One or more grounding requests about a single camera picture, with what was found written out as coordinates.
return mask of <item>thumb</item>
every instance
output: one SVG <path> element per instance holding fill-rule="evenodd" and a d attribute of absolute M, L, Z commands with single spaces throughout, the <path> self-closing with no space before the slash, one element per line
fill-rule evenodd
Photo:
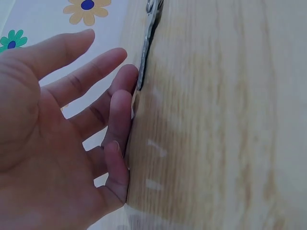
<path fill-rule="evenodd" d="M 25 64 L 38 80 L 72 63 L 84 54 L 95 38 L 92 29 L 75 34 L 60 34 L 33 46 L 4 52 Z"/>
<path fill-rule="evenodd" d="M 104 153 L 109 177 L 106 185 L 99 187 L 98 190 L 105 201 L 103 215 L 106 215 L 125 204 L 129 184 L 129 171 L 117 141 L 106 145 Z"/>

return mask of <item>yellow flower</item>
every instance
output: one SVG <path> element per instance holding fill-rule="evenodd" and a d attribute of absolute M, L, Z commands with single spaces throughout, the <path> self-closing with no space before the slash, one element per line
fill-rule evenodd
<path fill-rule="evenodd" d="M 107 17 L 108 11 L 103 7 L 111 4 L 111 0 L 69 0 L 73 5 L 64 8 L 63 13 L 73 13 L 69 19 L 71 24 L 78 24 L 83 18 L 84 24 L 95 24 L 95 17 Z"/>

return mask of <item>teal flower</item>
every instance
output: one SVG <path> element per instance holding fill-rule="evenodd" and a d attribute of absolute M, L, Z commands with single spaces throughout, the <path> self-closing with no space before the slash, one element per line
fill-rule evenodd
<path fill-rule="evenodd" d="M 27 43 L 28 38 L 22 37 L 24 34 L 23 30 L 19 30 L 16 34 L 14 30 L 9 32 L 8 37 L 2 37 L 0 43 L 3 45 L 0 47 L 0 53 L 7 49 L 14 49 L 16 47 L 21 47 Z"/>

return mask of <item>finger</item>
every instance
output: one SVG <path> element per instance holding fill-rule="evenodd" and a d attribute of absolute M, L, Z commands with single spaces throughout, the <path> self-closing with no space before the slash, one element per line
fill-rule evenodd
<path fill-rule="evenodd" d="M 87 151 L 86 155 L 91 163 L 94 179 L 107 173 L 104 147 L 97 146 Z"/>
<path fill-rule="evenodd" d="M 75 34 L 60 34 L 36 45 L 16 49 L 11 54 L 40 80 L 84 54 L 94 38 L 95 33 L 92 29 Z"/>
<path fill-rule="evenodd" d="M 129 172 L 116 141 L 106 145 L 105 159 L 109 177 L 106 185 L 97 188 L 105 201 L 104 215 L 125 204 L 129 183 Z"/>
<path fill-rule="evenodd" d="M 132 96 L 127 92 L 118 91 L 114 94 L 110 105 L 108 128 L 101 146 L 115 140 L 125 152 L 131 128 L 131 103 Z"/>
<path fill-rule="evenodd" d="M 125 111 L 125 108 L 131 106 L 130 93 L 132 93 L 134 89 L 137 76 L 138 76 L 138 70 L 136 69 L 135 66 L 133 65 L 123 66 L 119 70 L 110 88 L 106 92 L 104 92 L 89 107 L 84 109 L 76 116 L 70 118 L 70 121 L 75 125 L 76 129 L 80 133 L 82 140 L 88 139 L 90 136 L 92 136 L 96 132 L 106 127 L 109 121 L 111 98 L 115 94 L 115 92 L 119 90 L 126 91 L 124 93 L 124 95 L 126 96 L 121 96 L 123 101 L 118 102 L 113 106 L 117 110 L 121 110 L 119 106 L 124 105 L 123 108 L 124 111 L 121 110 L 121 112 L 124 115 L 128 112 Z"/>
<path fill-rule="evenodd" d="M 53 95 L 59 107 L 63 107 L 83 96 L 96 82 L 119 66 L 126 57 L 127 53 L 122 48 L 109 50 L 68 76 L 44 88 Z"/>

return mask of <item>wooden surface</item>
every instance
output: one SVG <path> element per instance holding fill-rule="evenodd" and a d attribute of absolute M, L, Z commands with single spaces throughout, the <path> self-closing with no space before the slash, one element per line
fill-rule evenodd
<path fill-rule="evenodd" d="M 130 0 L 122 35 L 136 65 L 145 2 Z M 122 229 L 307 229 L 306 9 L 165 0 L 135 98 Z"/>

